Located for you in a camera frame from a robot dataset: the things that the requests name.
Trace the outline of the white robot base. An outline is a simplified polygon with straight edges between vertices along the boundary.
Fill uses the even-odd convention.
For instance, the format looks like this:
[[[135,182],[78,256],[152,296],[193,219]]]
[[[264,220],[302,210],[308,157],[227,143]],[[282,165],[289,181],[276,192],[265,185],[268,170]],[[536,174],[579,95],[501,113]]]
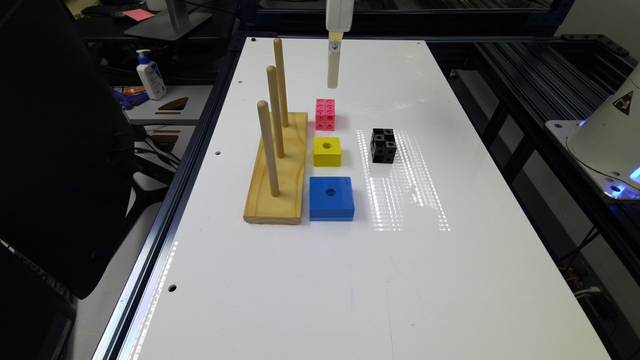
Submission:
[[[608,198],[639,199],[639,70],[585,120],[546,123]]]

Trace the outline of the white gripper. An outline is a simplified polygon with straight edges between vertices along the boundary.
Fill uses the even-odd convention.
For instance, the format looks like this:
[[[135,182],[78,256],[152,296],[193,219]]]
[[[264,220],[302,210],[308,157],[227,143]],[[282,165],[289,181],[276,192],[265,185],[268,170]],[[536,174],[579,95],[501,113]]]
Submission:
[[[343,34],[352,27],[354,0],[326,1],[326,29],[329,33],[327,86],[336,89],[339,81],[339,67]]]

